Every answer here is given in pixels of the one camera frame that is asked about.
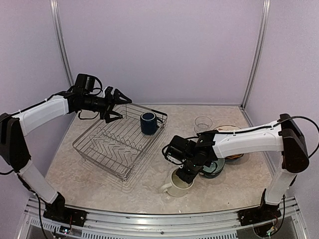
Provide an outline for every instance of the marble countertop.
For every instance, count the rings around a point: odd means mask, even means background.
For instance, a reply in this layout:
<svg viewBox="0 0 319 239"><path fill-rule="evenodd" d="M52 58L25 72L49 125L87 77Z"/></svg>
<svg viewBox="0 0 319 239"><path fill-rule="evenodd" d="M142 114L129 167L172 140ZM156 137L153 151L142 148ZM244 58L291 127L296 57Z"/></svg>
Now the marble countertop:
<svg viewBox="0 0 319 239"><path fill-rule="evenodd" d="M46 175L48 182L70 205L106 211L150 214L200 213L242 208L260 203L271 175L261 153L244 155L226 163L214 179L197 176L181 198L160 193L159 188L176 166L166 161L161 149L176 134L195 135L194 119L208 116L213 127L231 124L248 127L238 107L149 106L168 114L166 127L127 182L85 161L72 147L95 120L75 118ZM94 114L85 112L82 117Z"/></svg>

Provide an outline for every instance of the metal wire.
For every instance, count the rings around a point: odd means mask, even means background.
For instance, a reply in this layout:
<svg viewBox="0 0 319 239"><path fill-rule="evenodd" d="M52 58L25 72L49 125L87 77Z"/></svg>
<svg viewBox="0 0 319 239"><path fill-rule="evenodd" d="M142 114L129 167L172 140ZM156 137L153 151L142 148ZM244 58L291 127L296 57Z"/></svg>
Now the metal wire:
<svg viewBox="0 0 319 239"><path fill-rule="evenodd" d="M127 181L132 170L164 129L167 115L135 104L119 106L116 111L123 115L123 119L108 124L97 120L73 142L73 147L84 159L122 181ZM140 115L149 111L161 119L153 135L141 132Z"/></svg>

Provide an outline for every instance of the white wall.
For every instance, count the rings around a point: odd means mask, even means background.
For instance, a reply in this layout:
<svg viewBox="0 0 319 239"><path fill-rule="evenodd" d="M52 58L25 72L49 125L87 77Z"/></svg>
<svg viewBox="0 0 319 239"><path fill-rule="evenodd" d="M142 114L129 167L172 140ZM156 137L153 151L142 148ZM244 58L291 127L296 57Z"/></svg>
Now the white wall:
<svg viewBox="0 0 319 239"><path fill-rule="evenodd" d="M240 104L263 0L59 1L74 76L135 103Z"/></svg>
<svg viewBox="0 0 319 239"><path fill-rule="evenodd" d="M273 0L265 44L247 112L254 124L281 113L319 123L319 1ZM311 123L296 120L309 153L318 143ZM277 154L272 154L276 165ZM319 238L319 153L292 187L311 239Z"/></svg>
<svg viewBox="0 0 319 239"><path fill-rule="evenodd" d="M34 105L68 89L48 0L0 1L0 114ZM33 131L26 142L45 174L72 116ZM0 158L0 172L11 168ZM0 176L0 238L12 239L29 198L14 174Z"/></svg>

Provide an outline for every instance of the dark blue cup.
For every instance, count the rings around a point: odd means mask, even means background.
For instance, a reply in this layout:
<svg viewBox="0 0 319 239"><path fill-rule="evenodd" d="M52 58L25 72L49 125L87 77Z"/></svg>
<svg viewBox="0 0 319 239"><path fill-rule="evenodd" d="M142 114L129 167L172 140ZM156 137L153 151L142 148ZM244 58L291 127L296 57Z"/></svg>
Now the dark blue cup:
<svg viewBox="0 0 319 239"><path fill-rule="evenodd" d="M141 130L146 135L155 134L158 129L158 118L153 112L146 112L141 115Z"/></svg>

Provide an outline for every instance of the glass cup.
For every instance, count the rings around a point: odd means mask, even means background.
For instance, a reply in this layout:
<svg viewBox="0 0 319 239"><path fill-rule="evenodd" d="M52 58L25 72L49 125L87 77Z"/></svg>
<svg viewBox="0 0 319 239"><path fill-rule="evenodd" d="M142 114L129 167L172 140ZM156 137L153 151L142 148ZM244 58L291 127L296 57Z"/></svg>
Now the glass cup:
<svg viewBox="0 0 319 239"><path fill-rule="evenodd" d="M204 132L210 130L213 126L213 121L206 116L199 116L195 119L194 130L196 133Z"/></svg>

